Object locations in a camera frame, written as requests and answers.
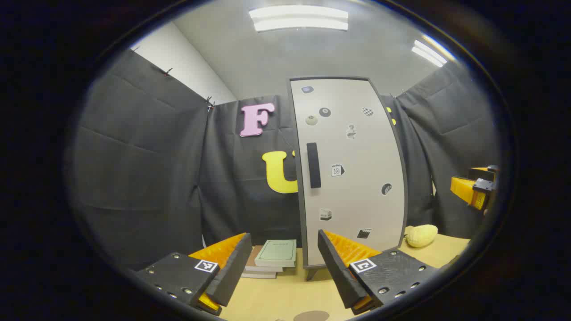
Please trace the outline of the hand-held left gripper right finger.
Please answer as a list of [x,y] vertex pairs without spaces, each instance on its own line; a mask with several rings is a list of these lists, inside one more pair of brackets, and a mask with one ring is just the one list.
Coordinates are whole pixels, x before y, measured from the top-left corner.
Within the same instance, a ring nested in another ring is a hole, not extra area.
[[345,308],[354,315],[390,309],[440,273],[400,250],[380,252],[326,230],[318,231],[318,249]]

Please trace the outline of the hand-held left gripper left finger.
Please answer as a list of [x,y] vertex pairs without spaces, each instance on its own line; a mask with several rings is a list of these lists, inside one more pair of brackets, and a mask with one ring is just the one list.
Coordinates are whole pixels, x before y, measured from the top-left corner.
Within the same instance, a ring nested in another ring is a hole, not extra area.
[[252,249],[251,235],[243,232],[192,254],[169,253],[134,274],[174,300],[218,316],[229,305]]

